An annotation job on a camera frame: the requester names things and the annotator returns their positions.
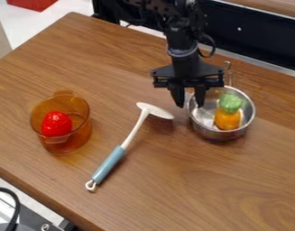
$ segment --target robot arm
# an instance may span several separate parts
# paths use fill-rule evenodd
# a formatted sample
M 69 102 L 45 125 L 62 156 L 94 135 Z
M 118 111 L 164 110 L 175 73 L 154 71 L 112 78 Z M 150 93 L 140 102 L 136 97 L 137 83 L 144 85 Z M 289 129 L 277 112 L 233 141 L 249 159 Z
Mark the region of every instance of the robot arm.
M 131 23 L 144 24 L 153 20 L 163 30 L 167 38 L 167 52 L 172 64 L 152 72 L 153 85 L 156 88 L 167 88 L 175 103 L 184 106 L 185 88 L 194 88 L 198 106 L 203 106 L 205 94 L 209 88 L 224 86 L 223 69 L 203 61 L 200 56 L 198 42 L 213 47 L 210 55 L 215 52 L 215 43 L 204 34 L 204 15 L 200 11 L 198 0 L 104 0 L 106 7 L 115 4 L 113 11 L 123 11 L 123 4 L 131 5 L 139 10 L 141 19 Z

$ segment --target amber glass bowl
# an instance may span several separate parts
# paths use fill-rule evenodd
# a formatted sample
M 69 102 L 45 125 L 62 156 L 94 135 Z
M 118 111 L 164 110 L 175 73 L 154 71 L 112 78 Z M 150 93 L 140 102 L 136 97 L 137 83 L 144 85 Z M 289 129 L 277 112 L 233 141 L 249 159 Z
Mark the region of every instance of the amber glass bowl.
M 51 111 L 60 111 L 71 118 L 72 131 L 69 134 L 48 136 L 41 133 L 43 118 Z M 90 136 L 89 105 L 85 99 L 75 96 L 71 91 L 56 92 L 33 109 L 31 125 L 44 148 L 49 152 L 74 151 Z

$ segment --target metal bowl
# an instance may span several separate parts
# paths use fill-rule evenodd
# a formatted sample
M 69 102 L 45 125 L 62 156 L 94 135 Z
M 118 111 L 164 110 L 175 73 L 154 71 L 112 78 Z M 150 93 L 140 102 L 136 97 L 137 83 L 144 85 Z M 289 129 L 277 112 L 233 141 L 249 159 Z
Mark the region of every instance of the metal bowl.
M 217 101 L 224 93 L 237 95 L 244 100 L 240 108 L 242 115 L 241 124 L 235 130 L 220 130 L 214 124 Z M 209 93 L 206 94 L 205 105 L 200 108 L 198 108 L 194 95 L 191 95 L 187 101 L 187 110 L 192 120 L 193 128 L 208 140 L 219 142 L 234 140 L 243 135 L 255 117 L 255 105 L 251 98 L 241 90 L 228 86 L 210 89 Z

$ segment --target spatula head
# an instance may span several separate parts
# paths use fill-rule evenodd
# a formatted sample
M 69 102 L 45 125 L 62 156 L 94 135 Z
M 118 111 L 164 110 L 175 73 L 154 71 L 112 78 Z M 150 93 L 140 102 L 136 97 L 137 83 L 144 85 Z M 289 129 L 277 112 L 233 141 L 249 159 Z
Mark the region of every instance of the spatula head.
M 158 116 L 163 119 L 173 119 L 174 118 L 174 115 L 172 115 L 171 113 L 169 113 L 157 106 L 142 103 L 142 102 L 136 103 L 136 105 L 138 107 L 140 107 L 142 110 L 147 109 L 150 112 L 150 114 L 152 114 L 154 116 Z

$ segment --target red tomato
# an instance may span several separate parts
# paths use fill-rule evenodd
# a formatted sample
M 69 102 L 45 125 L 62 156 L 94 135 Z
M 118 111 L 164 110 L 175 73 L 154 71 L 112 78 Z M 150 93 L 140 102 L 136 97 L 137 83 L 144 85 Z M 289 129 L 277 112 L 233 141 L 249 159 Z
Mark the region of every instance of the red tomato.
M 64 113 L 49 112 L 43 119 L 41 132 L 44 135 L 64 135 L 72 131 L 72 120 Z

